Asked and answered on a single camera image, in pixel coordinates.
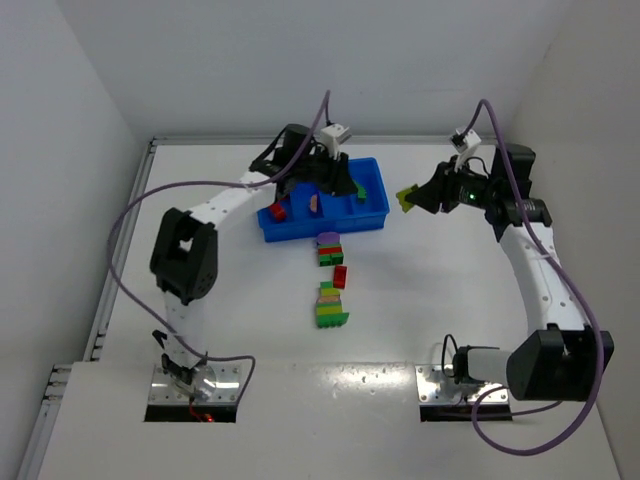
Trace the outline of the lime green lego brick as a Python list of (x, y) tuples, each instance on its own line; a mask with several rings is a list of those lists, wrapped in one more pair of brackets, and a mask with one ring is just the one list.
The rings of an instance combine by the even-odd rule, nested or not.
[(396, 193), (395, 197), (398, 200), (398, 203), (403, 213), (408, 213), (414, 207), (414, 203), (408, 199), (408, 196), (411, 193), (417, 191), (418, 189), (419, 189), (418, 185), (413, 184)]

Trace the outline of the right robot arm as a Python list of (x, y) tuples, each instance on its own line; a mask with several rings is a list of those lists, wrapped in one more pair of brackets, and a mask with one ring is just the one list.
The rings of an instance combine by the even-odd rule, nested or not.
[(541, 199), (531, 197), (535, 152), (509, 144), (494, 154), (489, 174), (437, 165), (433, 177), (399, 195), (406, 209), (449, 213), (459, 205), (482, 210), (511, 263), (525, 307), (528, 337), (515, 350), (462, 346), (450, 377), (458, 384), (494, 383), (517, 400), (586, 401), (596, 378), (597, 353), (611, 358), (614, 342), (603, 332), (597, 342), (577, 297), (555, 270), (552, 218)]

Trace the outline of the red flower lego brick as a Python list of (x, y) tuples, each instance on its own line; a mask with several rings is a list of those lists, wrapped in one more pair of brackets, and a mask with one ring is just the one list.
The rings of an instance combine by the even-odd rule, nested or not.
[(284, 222), (288, 218), (287, 211), (281, 202), (275, 202), (270, 205), (268, 211), (275, 223)]

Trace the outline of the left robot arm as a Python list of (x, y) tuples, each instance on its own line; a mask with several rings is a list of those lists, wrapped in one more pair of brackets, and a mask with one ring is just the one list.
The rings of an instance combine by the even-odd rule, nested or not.
[(202, 344), (202, 299), (218, 276), (220, 233), (311, 183), (332, 196), (356, 193), (349, 157), (342, 144), (348, 127), (333, 123), (318, 134), (299, 124), (287, 125), (253, 160), (239, 187), (228, 187), (189, 210), (171, 208), (162, 217), (150, 270), (163, 293), (167, 331), (157, 334), (161, 366), (177, 386), (197, 393), (207, 366)]

